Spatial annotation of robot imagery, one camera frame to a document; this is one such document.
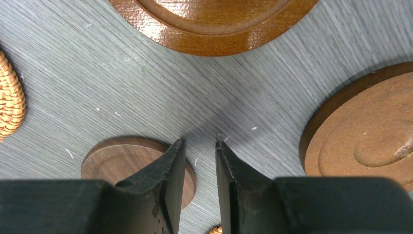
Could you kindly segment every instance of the white speck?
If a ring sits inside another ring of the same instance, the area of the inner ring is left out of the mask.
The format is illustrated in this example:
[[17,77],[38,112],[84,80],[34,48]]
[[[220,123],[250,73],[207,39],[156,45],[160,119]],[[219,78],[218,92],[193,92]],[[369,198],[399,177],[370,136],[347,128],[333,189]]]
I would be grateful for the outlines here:
[[70,153],[70,151],[68,150],[68,149],[65,149],[69,154],[70,154],[70,157],[72,157],[73,159],[74,159],[74,157],[73,157],[73,155]]

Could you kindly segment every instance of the wooden coaster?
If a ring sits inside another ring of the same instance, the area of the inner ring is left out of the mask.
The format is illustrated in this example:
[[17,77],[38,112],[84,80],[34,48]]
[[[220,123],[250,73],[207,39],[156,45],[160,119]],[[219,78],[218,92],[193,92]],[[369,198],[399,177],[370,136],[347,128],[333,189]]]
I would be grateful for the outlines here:
[[300,141],[308,176],[384,176],[413,190],[413,62],[372,72],[328,99]]
[[109,0],[153,41],[191,55],[225,56],[264,45],[318,0]]
[[211,229],[208,234],[221,234],[222,233],[222,226],[217,226]]
[[17,130],[25,114],[26,98],[19,78],[0,51],[0,142]]
[[[107,140],[93,147],[86,155],[82,163],[81,177],[102,179],[114,185],[159,158],[167,149],[155,141],[139,138]],[[192,201],[195,190],[195,174],[187,164],[182,209]]]

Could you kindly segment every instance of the wicker basket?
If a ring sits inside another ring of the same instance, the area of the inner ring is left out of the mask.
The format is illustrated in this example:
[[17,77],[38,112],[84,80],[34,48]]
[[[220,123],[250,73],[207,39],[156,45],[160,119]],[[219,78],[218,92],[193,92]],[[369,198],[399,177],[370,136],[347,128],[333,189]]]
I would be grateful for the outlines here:
[[19,78],[0,51],[0,142],[23,122],[25,101]]
[[222,234],[222,227],[218,226],[209,231],[209,234]]

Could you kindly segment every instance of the small wicker item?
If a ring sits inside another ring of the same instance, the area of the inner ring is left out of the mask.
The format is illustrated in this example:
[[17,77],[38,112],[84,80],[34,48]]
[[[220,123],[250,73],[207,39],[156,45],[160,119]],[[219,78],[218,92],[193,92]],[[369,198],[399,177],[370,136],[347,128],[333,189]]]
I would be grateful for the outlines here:
[[209,232],[209,234],[222,234],[222,227],[221,227],[221,226],[218,226],[218,227],[213,228],[213,229]]
[[25,101],[19,78],[0,51],[0,142],[23,122]]

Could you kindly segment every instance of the gray wood grain surface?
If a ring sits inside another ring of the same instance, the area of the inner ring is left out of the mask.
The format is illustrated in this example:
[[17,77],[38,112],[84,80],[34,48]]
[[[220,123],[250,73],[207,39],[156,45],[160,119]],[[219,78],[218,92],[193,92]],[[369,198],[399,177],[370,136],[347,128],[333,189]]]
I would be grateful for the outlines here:
[[220,222],[214,138],[267,176],[302,176],[300,135],[337,88],[413,59],[413,0],[321,0],[288,32],[221,58],[167,49],[106,0],[2,0],[0,46],[27,95],[0,178],[80,178],[97,143],[184,136],[197,175],[180,233]]

